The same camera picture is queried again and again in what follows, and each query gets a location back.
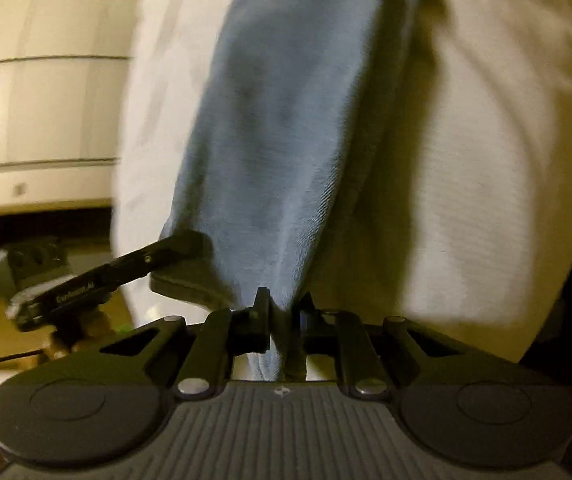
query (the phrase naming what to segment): screw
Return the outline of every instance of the screw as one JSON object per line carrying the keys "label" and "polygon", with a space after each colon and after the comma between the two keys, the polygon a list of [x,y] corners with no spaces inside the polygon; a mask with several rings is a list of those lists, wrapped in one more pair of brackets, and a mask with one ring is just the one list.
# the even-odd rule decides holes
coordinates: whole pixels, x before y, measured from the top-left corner
{"label": "screw", "polygon": [[12,196],[14,197],[18,197],[18,196],[23,196],[26,193],[26,183],[25,182],[21,182],[20,184],[15,184],[12,187]]}
{"label": "screw", "polygon": [[365,396],[381,395],[386,391],[386,383],[381,379],[370,377],[355,383],[357,391]]}
{"label": "screw", "polygon": [[177,384],[177,389],[184,395],[199,395],[208,391],[210,383],[201,377],[189,377]]}
{"label": "screw", "polygon": [[278,395],[283,399],[290,393],[290,388],[288,388],[287,386],[280,386],[278,388],[275,388],[273,392],[275,393],[275,395]]}

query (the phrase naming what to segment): logo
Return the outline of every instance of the logo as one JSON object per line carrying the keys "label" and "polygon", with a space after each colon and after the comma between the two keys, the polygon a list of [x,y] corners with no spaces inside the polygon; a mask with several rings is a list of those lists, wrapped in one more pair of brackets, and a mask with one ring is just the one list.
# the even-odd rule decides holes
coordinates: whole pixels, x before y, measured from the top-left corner
{"label": "logo", "polygon": [[87,285],[82,285],[79,288],[76,288],[75,290],[71,290],[70,292],[66,292],[65,294],[62,294],[61,296],[57,296],[55,298],[56,302],[58,304],[65,303],[68,300],[72,300],[72,298],[76,298],[77,296],[81,296],[84,292],[88,292],[92,288],[94,288],[94,283],[88,282]]}
{"label": "logo", "polygon": [[278,395],[283,399],[290,393],[290,388],[287,388],[285,386],[280,386],[278,388],[275,388],[273,392],[275,395]]}

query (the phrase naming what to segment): robotic arm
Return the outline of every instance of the robotic arm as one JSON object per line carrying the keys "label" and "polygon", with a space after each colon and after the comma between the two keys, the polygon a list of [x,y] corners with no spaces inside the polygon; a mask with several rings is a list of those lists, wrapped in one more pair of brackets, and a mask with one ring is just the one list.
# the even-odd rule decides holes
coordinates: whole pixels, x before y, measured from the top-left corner
{"label": "robotic arm", "polygon": [[[56,298],[59,314],[88,309],[149,270],[135,267],[71,295],[92,270],[15,320],[60,319]],[[364,325],[305,296],[293,330],[307,354],[335,359],[337,381],[230,380],[236,355],[268,348],[273,307],[259,288],[253,306],[202,325],[166,317],[9,379],[0,480],[571,479],[557,465],[572,437],[565,389],[401,317]]]}

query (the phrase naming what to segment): silver rivet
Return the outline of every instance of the silver rivet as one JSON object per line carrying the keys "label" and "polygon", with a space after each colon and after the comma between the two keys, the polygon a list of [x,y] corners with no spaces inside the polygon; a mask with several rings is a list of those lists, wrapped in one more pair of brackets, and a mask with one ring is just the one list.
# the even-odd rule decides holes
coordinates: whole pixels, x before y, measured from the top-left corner
{"label": "silver rivet", "polygon": [[323,320],[328,323],[329,325],[334,325],[335,321],[337,321],[336,317],[334,314],[329,314],[327,312],[322,312],[322,318]]}
{"label": "silver rivet", "polygon": [[381,395],[386,391],[386,383],[374,377],[357,381],[355,388],[362,395]]}
{"label": "silver rivet", "polygon": [[189,377],[177,384],[177,389],[184,395],[198,395],[208,390],[210,383],[201,377]]}

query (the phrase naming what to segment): black circular pad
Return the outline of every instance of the black circular pad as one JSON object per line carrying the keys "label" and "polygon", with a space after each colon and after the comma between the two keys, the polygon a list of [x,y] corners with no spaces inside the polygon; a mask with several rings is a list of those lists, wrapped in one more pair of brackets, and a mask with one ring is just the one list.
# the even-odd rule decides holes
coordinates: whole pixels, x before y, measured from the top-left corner
{"label": "black circular pad", "polygon": [[509,382],[493,380],[513,373],[512,364],[505,364],[510,373],[495,365],[498,372],[486,378],[448,383],[443,379],[458,376],[448,370],[449,359],[439,360],[440,370],[419,377],[399,400],[403,424],[419,443],[452,462],[482,468],[561,458],[572,437],[572,399],[564,388],[525,369]]}
{"label": "black circular pad", "polygon": [[93,416],[106,402],[104,384],[84,379],[58,379],[38,389],[30,404],[37,415],[52,420],[81,420]]}
{"label": "black circular pad", "polygon": [[93,355],[41,365],[0,386],[0,447],[12,459],[49,467],[105,462],[141,444],[159,427],[162,394],[119,356]]}
{"label": "black circular pad", "polygon": [[464,415],[482,424],[514,424],[530,413],[530,397],[517,386],[477,383],[458,391],[457,405]]}

